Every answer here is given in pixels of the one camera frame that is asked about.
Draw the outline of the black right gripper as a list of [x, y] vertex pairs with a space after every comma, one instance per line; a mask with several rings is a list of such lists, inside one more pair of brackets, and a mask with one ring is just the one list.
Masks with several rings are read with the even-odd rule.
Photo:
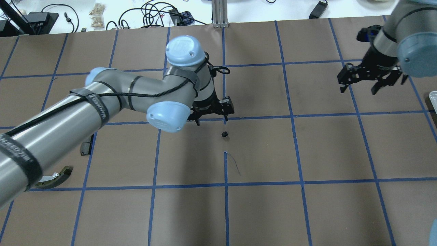
[[395, 44], [392, 38], [387, 38], [383, 26], [361, 28], [356, 35], [356, 40], [368, 42], [370, 47], [358, 66], [346, 63], [337, 75], [340, 93], [345, 93], [351, 84], [362, 80], [376, 81], [371, 88], [372, 95], [376, 95], [385, 86], [394, 86], [400, 77], [401, 84], [405, 83], [409, 76], [397, 65], [397, 57], [386, 55], [378, 50], [380, 43], [386, 43], [386, 47], [391, 43]]

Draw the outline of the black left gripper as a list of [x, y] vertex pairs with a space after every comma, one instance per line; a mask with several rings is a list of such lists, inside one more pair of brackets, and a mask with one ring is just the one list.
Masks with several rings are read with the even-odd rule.
[[192, 112], [187, 121], [193, 121], [197, 126], [200, 126], [200, 118], [204, 115], [217, 114], [224, 116], [224, 124], [228, 123], [228, 116], [235, 113], [234, 103], [230, 96], [226, 96], [219, 100], [216, 91], [201, 101], [194, 101], [192, 104]]

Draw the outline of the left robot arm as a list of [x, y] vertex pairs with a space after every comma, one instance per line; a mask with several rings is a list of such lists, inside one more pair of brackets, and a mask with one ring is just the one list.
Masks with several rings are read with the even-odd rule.
[[94, 68], [83, 88], [1, 134], [1, 207], [36, 186], [45, 170], [123, 109], [144, 113], [149, 124], [168, 133], [178, 133], [204, 115], [227, 119], [234, 114], [231, 98], [218, 99], [214, 88], [216, 74], [228, 74], [229, 69], [210, 64], [195, 37], [170, 40], [165, 53], [168, 68], [160, 80]]

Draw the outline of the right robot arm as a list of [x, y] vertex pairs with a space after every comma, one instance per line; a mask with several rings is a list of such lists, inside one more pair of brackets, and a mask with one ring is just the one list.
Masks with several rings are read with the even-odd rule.
[[362, 62], [346, 63], [337, 75], [340, 92], [360, 81], [375, 81], [373, 95], [409, 77], [437, 73], [437, 3], [435, 0], [400, 0], [383, 26], [362, 28], [356, 35], [370, 47]]

